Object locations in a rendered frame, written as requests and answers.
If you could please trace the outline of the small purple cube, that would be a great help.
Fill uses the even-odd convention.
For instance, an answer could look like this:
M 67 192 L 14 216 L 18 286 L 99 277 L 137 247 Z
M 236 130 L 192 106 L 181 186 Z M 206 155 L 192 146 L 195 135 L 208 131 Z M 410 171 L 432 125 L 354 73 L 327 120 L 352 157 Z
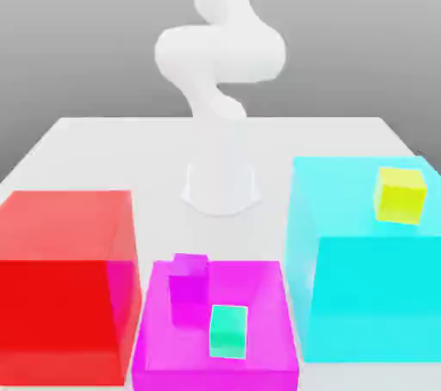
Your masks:
M 208 323 L 208 256 L 176 253 L 169 267 L 171 317 L 175 326 L 204 328 Z

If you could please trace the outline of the small green cube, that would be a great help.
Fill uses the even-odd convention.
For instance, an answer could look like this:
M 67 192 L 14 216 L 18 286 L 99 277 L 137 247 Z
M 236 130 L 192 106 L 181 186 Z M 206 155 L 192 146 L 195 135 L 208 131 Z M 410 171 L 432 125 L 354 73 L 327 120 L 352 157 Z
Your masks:
M 209 355 L 245 360 L 248 307 L 214 304 L 209 326 Z

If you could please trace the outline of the small yellow cube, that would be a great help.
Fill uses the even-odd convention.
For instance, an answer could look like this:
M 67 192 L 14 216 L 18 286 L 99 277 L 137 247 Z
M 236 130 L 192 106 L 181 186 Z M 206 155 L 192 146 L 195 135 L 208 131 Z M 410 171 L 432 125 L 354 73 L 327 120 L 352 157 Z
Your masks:
M 373 195 L 375 217 L 379 221 L 418 225 L 426 194 L 421 170 L 380 167 Z

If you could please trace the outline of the large magenta box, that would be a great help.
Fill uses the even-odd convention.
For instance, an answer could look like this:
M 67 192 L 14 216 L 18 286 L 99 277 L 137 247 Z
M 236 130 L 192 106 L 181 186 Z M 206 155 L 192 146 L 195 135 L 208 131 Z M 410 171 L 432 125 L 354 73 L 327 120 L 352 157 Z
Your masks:
M 156 261 L 132 362 L 133 391 L 297 391 L 299 364 L 277 261 L 211 261 L 208 305 L 248 309 L 246 356 L 209 355 L 210 308 L 196 320 L 170 298 L 171 262 Z

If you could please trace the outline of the large cyan box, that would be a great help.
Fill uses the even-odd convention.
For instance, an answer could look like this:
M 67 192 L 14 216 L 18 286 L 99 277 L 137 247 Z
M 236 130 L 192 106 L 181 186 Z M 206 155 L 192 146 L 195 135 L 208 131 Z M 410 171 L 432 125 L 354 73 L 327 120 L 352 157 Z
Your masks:
M 422 172 L 417 226 L 380 222 L 381 167 Z M 297 157 L 286 277 L 308 363 L 441 363 L 441 175 L 422 157 Z

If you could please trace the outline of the large red box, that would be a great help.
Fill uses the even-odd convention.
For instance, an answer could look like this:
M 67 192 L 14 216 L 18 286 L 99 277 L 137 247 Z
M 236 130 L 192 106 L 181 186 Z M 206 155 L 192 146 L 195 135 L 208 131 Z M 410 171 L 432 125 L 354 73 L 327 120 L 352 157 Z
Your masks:
M 120 386 L 141 305 L 127 190 L 16 190 L 0 204 L 0 384 Z

